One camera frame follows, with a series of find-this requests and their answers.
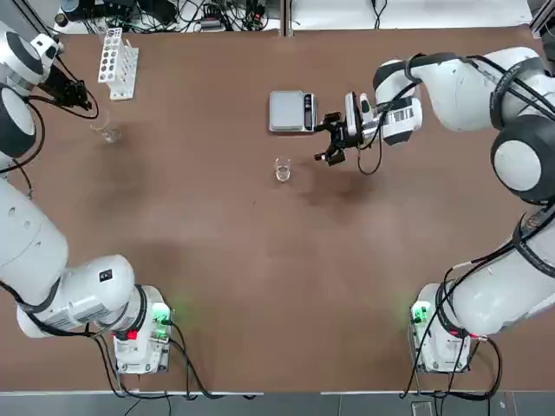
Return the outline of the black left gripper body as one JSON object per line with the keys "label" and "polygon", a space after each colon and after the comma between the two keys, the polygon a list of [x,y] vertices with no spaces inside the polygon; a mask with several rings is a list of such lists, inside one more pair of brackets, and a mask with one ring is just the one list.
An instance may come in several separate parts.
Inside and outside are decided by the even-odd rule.
{"label": "black left gripper body", "polygon": [[50,67],[49,75],[42,83],[42,91],[55,103],[76,103],[74,83],[55,64]]}

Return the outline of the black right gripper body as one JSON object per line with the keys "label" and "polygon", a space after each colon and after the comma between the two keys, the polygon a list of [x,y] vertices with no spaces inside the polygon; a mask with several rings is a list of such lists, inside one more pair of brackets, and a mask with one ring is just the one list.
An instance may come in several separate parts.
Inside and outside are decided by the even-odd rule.
{"label": "black right gripper body", "polygon": [[351,147],[359,147],[362,143],[362,136],[358,132],[349,133],[345,121],[337,122],[331,133],[331,145],[336,150],[343,150]]}

